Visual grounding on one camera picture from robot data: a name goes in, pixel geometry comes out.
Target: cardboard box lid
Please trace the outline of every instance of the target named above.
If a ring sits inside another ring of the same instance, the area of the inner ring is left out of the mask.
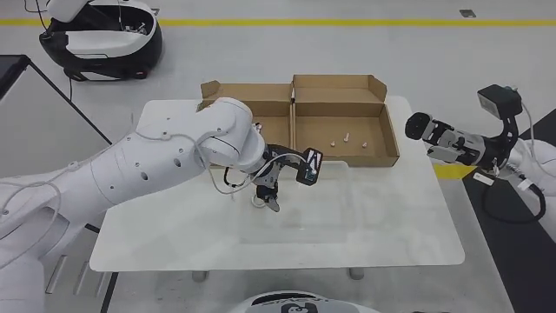
[[[291,83],[219,83],[214,80],[201,84],[200,109],[217,98],[230,97],[247,105],[255,117],[284,117],[289,115],[292,88]]]
[[[201,84],[203,100],[231,97],[242,102],[291,102],[291,83],[219,83]]]
[[[384,103],[387,86],[372,75],[294,75],[296,103]]]

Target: yellow floor line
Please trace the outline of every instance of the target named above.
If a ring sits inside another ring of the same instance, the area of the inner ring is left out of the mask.
[[[556,19],[428,19],[428,18],[160,18],[166,27],[553,27]],[[2,26],[40,26],[38,18],[0,18]]]
[[[434,172],[439,179],[460,180],[475,170],[475,168],[460,164],[435,164]]]

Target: white table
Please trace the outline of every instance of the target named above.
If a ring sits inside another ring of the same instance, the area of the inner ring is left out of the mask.
[[[195,111],[197,103],[151,101],[138,127],[177,111]],[[345,237],[313,243],[243,242],[235,234],[233,213],[226,211],[248,201],[219,196],[221,202],[215,203],[206,197],[214,195],[214,187],[200,176],[110,209],[90,267],[207,271],[462,263],[465,254],[425,146],[404,135],[412,115],[409,104],[403,97],[388,97],[387,106],[400,159],[392,168],[350,169],[356,217]]]

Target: table leg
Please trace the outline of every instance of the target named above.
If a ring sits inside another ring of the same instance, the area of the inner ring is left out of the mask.
[[[194,270],[191,272],[191,277],[195,283],[202,283],[207,280],[209,272],[207,270]]]
[[[361,280],[365,276],[365,271],[362,268],[347,269],[347,274],[353,280]]]

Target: open cardboard box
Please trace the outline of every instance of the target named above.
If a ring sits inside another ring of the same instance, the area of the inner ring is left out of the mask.
[[[400,157],[384,104],[387,87],[372,75],[296,75],[292,83],[211,81],[201,92],[199,109],[219,97],[244,102],[253,122],[262,124],[266,143],[315,148],[326,160],[352,167],[391,167]]]
[[[201,85],[201,93],[202,103],[199,109],[204,109],[220,97],[235,98],[251,109],[253,122],[262,125],[261,134],[266,143],[293,147],[295,117],[291,102],[291,83],[211,81]]]
[[[325,159],[352,167],[396,163],[400,152],[384,104],[384,83],[372,75],[296,75],[294,90],[296,150],[313,147]]]

